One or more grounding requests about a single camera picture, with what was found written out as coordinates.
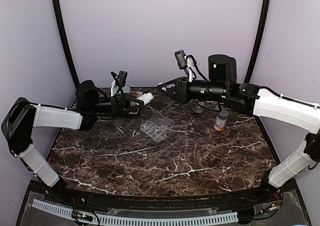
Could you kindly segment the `small white pill bottle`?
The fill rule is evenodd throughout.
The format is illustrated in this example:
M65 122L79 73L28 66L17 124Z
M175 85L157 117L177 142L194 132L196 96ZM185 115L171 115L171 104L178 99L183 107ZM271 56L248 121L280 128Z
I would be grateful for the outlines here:
M148 103L150 103L154 99L154 96L151 92L148 92L148 93L144 93L141 96L137 97L137 99L140 101L143 101L144 105L147 105Z

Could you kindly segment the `green ceramic bowl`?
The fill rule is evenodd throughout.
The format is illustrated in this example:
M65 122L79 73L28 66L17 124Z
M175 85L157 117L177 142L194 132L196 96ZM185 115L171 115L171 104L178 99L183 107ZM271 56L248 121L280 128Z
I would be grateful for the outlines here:
M128 85L125 85L124 87L122 87L121 89L117 89L117 91L119 94L120 93L130 93L131 92L131 88Z

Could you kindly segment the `clear plastic pill organizer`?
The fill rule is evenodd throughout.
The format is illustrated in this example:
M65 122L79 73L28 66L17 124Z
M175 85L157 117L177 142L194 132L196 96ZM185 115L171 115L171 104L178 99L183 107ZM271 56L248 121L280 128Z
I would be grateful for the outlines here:
M154 111L149 120L144 122L140 129L154 142L159 143L166 139L167 131L172 129L175 122L159 111Z

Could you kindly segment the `orange pill bottle grey cap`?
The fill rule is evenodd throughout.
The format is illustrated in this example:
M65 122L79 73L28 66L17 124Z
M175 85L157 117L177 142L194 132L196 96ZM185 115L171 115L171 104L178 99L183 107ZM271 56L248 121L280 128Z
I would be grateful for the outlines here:
M214 124L214 129L216 131L221 132L224 130L228 116L229 112L226 109L222 109L220 112L217 113Z

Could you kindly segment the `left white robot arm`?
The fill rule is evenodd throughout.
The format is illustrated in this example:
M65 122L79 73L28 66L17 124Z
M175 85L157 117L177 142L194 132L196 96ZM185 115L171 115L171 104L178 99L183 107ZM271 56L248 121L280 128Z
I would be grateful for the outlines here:
M99 118L108 115L126 116L154 98L152 93L134 97L122 89L109 97L92 80L82 82L75 94L76 109L46 106L20 97L1 124L10 153L20 158L31 173L52 188L50 194L60 204L66 204L71 199L71 194L62 186L65 184L64 180L34 146L33 129L48 127L89 131Z

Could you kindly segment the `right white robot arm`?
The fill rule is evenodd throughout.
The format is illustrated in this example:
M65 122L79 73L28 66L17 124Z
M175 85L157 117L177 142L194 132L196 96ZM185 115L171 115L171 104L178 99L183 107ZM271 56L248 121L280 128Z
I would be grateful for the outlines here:
M255 192L260 203L273 197L308 166L320 160L320 106L278 94L269 87L237 83L235 58L215 54L208 57L209 78L197 80L192 74L160 83L157 89L176 102L191 100L222 102L247 116L266 117L295 125L308 133L301 145L279 165L266 173L266 182Z

